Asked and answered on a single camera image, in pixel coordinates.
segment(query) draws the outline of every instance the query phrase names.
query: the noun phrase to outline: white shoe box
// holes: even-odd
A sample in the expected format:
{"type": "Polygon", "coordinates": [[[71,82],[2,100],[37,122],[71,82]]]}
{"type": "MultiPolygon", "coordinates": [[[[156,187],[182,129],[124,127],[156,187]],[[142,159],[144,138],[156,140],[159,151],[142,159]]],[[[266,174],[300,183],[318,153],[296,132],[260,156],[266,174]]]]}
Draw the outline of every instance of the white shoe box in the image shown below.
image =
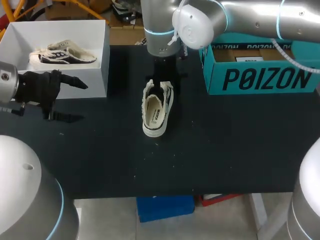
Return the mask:
{"type": "Polygon", "coordinates": [[[98,67],[64,69],[63,74],[78,77],[88,89],[78,89],[64,83],[58,99],[105,98],[109,73],[109,27],[104,20],[68,20],[12,22],[0,42],[0,61],[14,64],[19,74],[52,70],[35,70],[29,64],[29,54],[48,45],[71,40],[97,57],[98,67]]]}

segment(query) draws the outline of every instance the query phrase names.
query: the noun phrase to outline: red object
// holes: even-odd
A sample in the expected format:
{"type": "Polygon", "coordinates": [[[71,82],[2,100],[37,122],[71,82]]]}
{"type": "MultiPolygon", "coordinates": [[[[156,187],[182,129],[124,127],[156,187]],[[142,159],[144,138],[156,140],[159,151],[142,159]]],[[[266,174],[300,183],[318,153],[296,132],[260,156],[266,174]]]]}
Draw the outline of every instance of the red object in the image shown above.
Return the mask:
{"type": "Polygon", "coordinates": [[[214,198],[211,198],[208,200],[204,200],[203,196],[200,195],[199,199],[201,201],[202,206],[207,207],[209,205],[217,204],[217,203],[223,202],[225,200],[233,199],[233,198],[241,196],[241,195],[242,194],[229,194],[229,195],[217,196],[217,197],[214,197],[214,198]]]}
{"type": "Polygon", "coordinates": [[[3,15],[2,17],[0,17],[0,31],[5,29],[9,25],[9,23],[10,22],[7,15],[3,15]]]}

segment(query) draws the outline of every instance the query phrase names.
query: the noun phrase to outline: black and white sneaker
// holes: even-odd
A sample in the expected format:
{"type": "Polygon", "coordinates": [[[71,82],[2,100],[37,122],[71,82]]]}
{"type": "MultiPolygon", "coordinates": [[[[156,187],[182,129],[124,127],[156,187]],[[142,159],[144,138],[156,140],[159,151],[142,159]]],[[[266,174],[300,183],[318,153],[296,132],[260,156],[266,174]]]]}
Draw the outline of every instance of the black and white sneaker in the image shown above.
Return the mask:
{"type": "Polygon", "coordinates": [[[70,40],[49,45],[29,54],[36,70],[86,69],[99,67],[97,58],[70,40]]]}
{"type": "Polygon", "coordinates": [[[151,138],[163,135],[167,128],[170,109],[174,102],[174,88],[169,81],[155,87],[151,79],[143,90],[142,129],[151,138]]]}

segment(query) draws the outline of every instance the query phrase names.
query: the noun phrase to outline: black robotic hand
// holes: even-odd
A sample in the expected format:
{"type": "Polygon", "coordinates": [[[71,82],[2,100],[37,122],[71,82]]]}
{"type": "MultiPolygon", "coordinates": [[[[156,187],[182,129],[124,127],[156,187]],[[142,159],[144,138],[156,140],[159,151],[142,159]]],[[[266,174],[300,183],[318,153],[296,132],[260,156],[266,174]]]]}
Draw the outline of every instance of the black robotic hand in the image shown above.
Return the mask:
{"type": "Polygon", "coordinates": [[[58,70],[42,74],[31,71],[19,74],[19,84],[14,99],[22,105],[19,111],[16,110],[12,113],[23,116],[25,104],[33,102],[41,107],[43,118],[46,120],[73,123],[83,119],[81,115],[65,114],[53,110],[61,83],[79,89],[88,88],[79,78],[64,75],[58,70]]]}

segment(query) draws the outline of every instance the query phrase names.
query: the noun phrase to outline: blue storage bin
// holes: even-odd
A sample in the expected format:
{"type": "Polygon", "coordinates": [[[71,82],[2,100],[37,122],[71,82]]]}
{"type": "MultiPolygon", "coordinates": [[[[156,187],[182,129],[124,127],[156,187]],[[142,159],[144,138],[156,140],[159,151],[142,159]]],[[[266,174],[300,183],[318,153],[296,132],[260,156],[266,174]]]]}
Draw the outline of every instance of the blue storage bin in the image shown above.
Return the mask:
{"type": "Polygon", "coordinates": [[[137,197],[137,211],[141,223],[192,214],[193,196],[137,197]]]}

